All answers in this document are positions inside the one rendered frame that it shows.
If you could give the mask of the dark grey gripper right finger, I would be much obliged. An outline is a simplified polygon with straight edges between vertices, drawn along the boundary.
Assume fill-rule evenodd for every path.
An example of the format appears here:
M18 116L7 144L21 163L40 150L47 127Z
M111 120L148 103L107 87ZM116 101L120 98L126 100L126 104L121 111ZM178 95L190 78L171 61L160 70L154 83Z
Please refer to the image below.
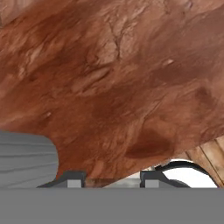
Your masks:
M161 171L141 171L141 188L189 188L184 182L168 179Z

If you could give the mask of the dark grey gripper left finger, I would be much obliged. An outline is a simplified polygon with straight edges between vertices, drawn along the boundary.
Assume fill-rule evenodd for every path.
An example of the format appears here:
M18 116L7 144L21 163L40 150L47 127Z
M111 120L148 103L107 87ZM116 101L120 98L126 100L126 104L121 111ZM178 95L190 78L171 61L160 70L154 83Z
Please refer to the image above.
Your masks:
M39 188L84 188L85 185L86 173L84 171L65 171L59 178L40 185Z

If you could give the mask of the white round thing black rim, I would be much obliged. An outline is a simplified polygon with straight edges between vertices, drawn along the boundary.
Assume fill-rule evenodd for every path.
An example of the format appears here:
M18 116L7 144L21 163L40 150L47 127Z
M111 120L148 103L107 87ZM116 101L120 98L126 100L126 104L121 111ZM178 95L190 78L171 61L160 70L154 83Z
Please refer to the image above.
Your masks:
M218 188L217 181L200 165L187 159L172 159L155 167L169 180L176 180L191 188Z

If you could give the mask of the grey ribbed rounded object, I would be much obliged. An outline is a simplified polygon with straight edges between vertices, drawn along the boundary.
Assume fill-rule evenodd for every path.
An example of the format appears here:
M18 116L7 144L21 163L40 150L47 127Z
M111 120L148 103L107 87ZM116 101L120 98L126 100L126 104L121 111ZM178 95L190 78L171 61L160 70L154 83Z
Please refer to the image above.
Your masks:
M40 135L0 130L0 188L36 188L56 178L58 152Z

